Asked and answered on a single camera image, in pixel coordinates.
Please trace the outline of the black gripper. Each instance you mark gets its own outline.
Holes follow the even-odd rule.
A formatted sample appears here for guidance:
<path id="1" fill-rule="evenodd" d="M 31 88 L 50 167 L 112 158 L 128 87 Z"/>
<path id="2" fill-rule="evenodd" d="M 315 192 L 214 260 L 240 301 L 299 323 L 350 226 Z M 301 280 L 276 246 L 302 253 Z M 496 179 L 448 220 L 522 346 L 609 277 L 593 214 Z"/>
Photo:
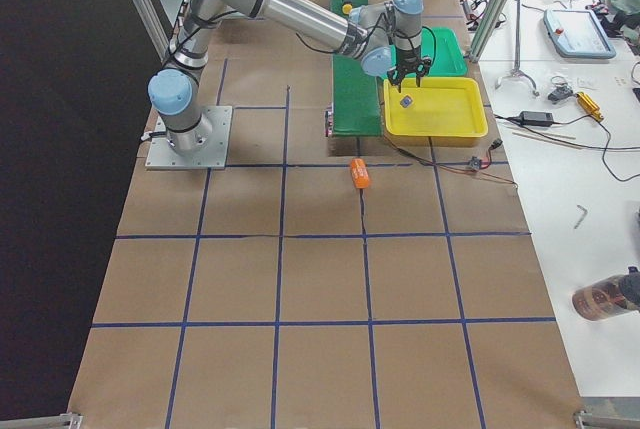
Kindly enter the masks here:
<path id="1" fill-rule="evenodd" d="M 426 77 L 432 67 L 432 59 L 428 56 L 421 57 L 421 49 L 414 47 L 401 49 L 396 47 L 396 66 L 387 71 L 389 84 L 399 92 L 402 91 L 402 81 L 409 74 L 415 74 L 417 87 L 421 86 L 421 80 Z"/>

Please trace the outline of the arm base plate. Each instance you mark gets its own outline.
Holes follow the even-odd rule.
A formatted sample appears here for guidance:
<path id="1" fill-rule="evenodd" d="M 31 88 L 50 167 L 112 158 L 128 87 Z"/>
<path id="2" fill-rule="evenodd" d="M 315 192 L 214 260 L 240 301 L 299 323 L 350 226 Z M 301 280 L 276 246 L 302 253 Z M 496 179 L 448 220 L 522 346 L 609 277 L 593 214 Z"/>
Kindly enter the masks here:
<path id="1" fill-rule="evenodd" d="M 168 131 L 159 118 L 152 137 L 145 167 L 148 170 L 223 170 L 226 167 L 233 108 L 200 106 L 201 119 L 184 133 Z"/>

